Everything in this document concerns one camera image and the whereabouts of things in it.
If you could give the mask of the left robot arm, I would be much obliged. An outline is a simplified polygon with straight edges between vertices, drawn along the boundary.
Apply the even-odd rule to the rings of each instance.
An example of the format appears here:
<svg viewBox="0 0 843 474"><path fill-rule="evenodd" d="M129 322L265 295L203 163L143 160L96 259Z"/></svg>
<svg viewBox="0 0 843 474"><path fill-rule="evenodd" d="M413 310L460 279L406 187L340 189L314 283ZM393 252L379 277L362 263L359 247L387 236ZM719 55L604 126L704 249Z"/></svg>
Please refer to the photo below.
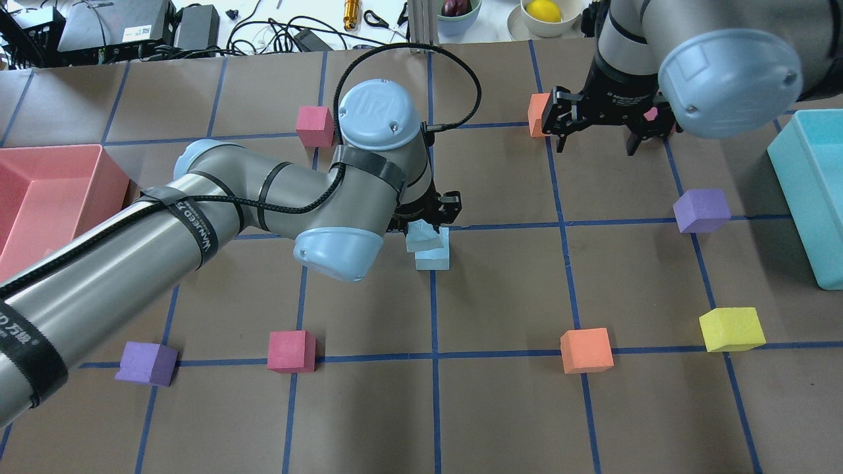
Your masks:
<svg viewBox="0 0 843 474"><path fill-rule="evenodd" d="M201 139L174 179L2 284L2 424L42 405L71 370L153 300L254 227L294 242L303 266L358 282L383 235L452 224L460 194L436 191L429 147L458 121L427 125L387 79L338 92L329 170Z"/></svg>

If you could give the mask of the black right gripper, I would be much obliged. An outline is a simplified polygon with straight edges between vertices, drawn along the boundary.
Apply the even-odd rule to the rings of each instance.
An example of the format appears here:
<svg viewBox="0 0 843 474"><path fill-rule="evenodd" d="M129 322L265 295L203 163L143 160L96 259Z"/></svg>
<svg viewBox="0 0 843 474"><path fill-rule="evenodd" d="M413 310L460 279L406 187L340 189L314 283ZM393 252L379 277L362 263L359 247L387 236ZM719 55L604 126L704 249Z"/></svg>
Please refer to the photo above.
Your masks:
<svg viewBox="0 0 843 474"><path fill-rule="evenodd" d="M643 114L653 106L659 108L659 117L646 121ZM629 157L649 138L678 132L678 121L659 92L655 73L622 72L600 56L593 58L580 92L554 87L543 114L544 133L557 136L557 153L564 151L569 135L590 126L626 126Z"/></svg>

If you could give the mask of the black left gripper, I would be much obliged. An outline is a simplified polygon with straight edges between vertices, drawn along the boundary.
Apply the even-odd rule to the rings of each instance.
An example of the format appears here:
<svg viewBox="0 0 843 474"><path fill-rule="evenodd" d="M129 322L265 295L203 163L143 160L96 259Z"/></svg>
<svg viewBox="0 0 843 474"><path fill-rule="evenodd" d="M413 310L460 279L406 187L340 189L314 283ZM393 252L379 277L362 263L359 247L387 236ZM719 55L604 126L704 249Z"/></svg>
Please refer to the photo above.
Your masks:
<svg viewBox="0 0 843 474"><path fill-rule="evenodd" d="M462 198L458 191L437 192L435 183L431 181L425 192L416 200L406 202L395 207L389 220L389 233L409 231L409 224L422 220L440 233L443 225L451 225L458 218L462 210Z"/></svg>

